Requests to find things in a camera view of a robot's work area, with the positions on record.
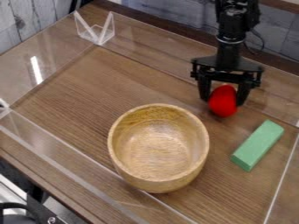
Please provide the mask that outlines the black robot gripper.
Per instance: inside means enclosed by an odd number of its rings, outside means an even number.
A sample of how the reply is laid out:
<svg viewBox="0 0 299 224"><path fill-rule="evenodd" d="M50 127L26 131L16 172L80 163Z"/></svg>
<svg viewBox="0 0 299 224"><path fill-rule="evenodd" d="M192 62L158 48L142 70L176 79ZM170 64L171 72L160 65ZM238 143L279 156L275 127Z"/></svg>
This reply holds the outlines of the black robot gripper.
<svg viewBox="0 0 299 224"><path fill-rule="evenodd" d="M238 105L249 98L251 88L259 87L265 68L241 54L241 44L219 42L218 52L212 56L191 60L191 77L198 81L200 98L211 96L211 81L224 81L238 85Z"/></svg>

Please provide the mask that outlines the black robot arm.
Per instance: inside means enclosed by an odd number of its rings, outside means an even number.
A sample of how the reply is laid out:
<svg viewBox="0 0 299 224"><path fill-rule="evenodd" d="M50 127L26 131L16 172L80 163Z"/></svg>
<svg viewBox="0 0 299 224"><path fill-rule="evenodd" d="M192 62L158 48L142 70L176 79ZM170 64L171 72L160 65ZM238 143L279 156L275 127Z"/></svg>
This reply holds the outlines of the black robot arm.
<svg viewBox="0 0 299 224"><path fill-rule="evenodd" d="M241 46L259 24L258 0L215 0L218 52L191 60L191 77L198 81L200 98L211 98L211 82L238 84L237 104L245 104L250 91L262 84L265 68L243 58Z"/></svg>

